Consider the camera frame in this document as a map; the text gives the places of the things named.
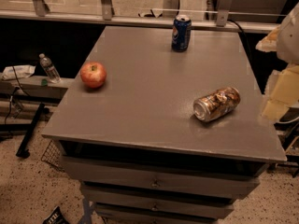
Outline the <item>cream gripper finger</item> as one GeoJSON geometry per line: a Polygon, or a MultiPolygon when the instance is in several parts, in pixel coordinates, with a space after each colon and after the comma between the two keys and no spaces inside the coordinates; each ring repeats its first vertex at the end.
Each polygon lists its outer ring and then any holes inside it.
{"type": "Polygon", "coordinates": [[[272,30],[266,37],[260,40],[256,49],[262,52],[272,52],[277,50],[277,40],[278,40],[279,26],[272,30]]]}
{"type": "Polygon", "coordinates": [[[263,97],[262,116],[279,121],[299,101],[299,65],[288,64],[269,76],[263,97]]]}

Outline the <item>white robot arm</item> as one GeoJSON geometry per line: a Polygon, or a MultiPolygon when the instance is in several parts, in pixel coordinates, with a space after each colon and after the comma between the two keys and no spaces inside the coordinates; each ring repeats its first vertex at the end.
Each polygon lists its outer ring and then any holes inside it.
{"type": "Polygon", "coordinates": [[[278,75],[270,76],[267,84],[270,93],[262,111],[264,118],[279,121],[299,101],[299,3],[255,48],[275,51],[288,64],[278,75]]]}

